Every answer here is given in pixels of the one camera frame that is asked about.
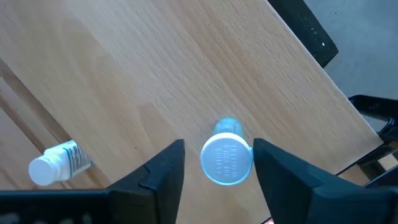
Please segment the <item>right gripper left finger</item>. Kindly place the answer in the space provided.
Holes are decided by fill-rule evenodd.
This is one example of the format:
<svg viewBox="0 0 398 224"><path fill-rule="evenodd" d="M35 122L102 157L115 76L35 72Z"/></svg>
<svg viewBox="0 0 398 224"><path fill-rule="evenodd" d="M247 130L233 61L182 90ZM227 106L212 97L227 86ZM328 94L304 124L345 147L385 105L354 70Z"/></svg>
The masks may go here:
<svg viewBox="0 0 398 224"><path fill-rule="evenodd" d="M108 187L111 223L175 223L184 170L184 140L178 139Z"/></svg>

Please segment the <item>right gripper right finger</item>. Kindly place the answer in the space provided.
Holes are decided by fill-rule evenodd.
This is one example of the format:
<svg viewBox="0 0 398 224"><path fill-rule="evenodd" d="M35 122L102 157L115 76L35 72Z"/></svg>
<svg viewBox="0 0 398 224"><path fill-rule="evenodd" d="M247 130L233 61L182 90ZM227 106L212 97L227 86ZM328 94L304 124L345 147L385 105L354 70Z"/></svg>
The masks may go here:
<svg viewBox="0 0 398 224"><path fill-rule="evenodd" d="M274 223L306 223L316 186L308 171L312 165L261 138L254 140L253 152L257 179Z"/></svg>

